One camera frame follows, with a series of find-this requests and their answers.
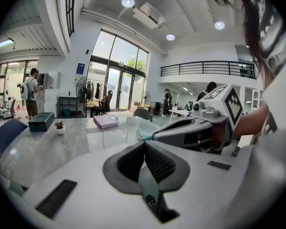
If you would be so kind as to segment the black balcony railing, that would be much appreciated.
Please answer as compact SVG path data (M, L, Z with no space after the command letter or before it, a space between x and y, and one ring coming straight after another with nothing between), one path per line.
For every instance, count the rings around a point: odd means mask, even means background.
M186 74L219 74L257 79L255 65L236 61L197 61L172 64L160 68L160 76Z

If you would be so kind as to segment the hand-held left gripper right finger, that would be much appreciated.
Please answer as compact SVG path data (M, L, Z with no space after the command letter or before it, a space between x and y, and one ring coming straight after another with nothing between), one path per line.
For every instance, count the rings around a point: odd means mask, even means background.
M157 206L173 215L162 223L161 215L144 211L145 229L221 229L228 206L245 175L245 151L227 157L145 141L147 152L156 152L174 163L175 170L159 183Z

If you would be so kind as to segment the white round backpack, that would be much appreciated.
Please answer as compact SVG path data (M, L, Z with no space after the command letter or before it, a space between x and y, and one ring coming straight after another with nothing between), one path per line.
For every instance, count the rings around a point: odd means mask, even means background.
M20 97L22 100L28 100L30 97L30 86L26 82L20 85Z

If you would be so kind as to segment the person's printed grey shirt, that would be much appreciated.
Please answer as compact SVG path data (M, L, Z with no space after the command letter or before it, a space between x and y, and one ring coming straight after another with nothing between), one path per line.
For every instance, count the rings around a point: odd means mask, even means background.
M270 0L242 0L245 41L261 73L268 111L258 138L286 130L286 23Z

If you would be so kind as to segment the black shelf desk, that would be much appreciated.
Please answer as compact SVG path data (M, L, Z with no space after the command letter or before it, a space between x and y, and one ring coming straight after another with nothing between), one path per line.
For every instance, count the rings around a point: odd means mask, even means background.
M59 116L64 117L63 110L70 109L71 110L71 117L75 117L78 112L78 99L77 97L70 97L70 96L60 96L59 97Z

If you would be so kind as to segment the dark blue tissue box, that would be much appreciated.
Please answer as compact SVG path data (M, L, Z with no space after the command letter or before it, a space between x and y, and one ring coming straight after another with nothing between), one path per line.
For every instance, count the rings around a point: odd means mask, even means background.
M28 122L29 129L31 132L46 132L54 120L53 112L40 113Z

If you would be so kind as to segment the light green cloth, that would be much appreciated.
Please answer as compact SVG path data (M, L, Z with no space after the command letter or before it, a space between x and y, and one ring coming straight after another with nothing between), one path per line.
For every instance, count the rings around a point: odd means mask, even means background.
M151 140L154 132L160 128L152 122L141 122L136 128L136 137L138 140Z

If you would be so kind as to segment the white ceiling air conditioner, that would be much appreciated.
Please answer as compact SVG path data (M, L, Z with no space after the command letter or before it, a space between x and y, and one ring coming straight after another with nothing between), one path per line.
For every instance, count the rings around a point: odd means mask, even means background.
M160 15L159 11L148 2L139 8L134 7L133 17L151 30L161 27L161 25L166 22L165 18Z

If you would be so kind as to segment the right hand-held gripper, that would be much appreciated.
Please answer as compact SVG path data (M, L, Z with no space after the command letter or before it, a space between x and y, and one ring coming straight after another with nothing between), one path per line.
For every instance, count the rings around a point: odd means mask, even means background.
M191 111L193 116L163 126L154 132L152 140L188 150L208 150L212 124L226 120L235 130L242 113L243 106L234 85L226 84L195 102Z

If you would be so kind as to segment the pink book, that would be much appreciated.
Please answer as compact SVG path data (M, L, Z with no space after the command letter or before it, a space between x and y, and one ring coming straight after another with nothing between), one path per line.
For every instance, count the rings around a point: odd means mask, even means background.
M94 116L93 121L100 129L118 126L118 121L109 115Z

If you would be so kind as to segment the white table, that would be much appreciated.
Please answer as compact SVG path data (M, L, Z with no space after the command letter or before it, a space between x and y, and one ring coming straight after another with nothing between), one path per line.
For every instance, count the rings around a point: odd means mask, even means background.
M190 111L188 110L169 110L169 112L171 113L169 123L172 121L174 115L180 115L181 117L185 117L190 113Z

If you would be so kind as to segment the black office chair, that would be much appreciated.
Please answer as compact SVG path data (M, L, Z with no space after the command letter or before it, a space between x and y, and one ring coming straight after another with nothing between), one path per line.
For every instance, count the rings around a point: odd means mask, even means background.
M90 110L90 117L104 115L110 112L110 101L112 99L112 90L109 90L107 96L98 101L98 106L93 106Z

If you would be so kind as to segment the dark blue chair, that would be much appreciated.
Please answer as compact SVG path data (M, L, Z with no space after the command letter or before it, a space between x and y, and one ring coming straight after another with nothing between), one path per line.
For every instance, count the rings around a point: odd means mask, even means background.
M11 119L0 126L0 157L12 141L28 127L18 119Z

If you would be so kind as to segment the person's right forearm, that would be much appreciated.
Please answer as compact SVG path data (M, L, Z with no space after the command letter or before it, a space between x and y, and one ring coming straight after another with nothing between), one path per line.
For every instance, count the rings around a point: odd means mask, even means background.
M242 115L234 129L234 135L257 135L261 131L268 114L268 107L263 104L252 113Z

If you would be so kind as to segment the clothes rack with garments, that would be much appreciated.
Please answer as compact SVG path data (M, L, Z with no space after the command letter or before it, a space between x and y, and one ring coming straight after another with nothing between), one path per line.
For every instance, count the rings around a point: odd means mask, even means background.
M88 101L99 100L101 96L102 82L88 80L86 83L87 93L86 98Z

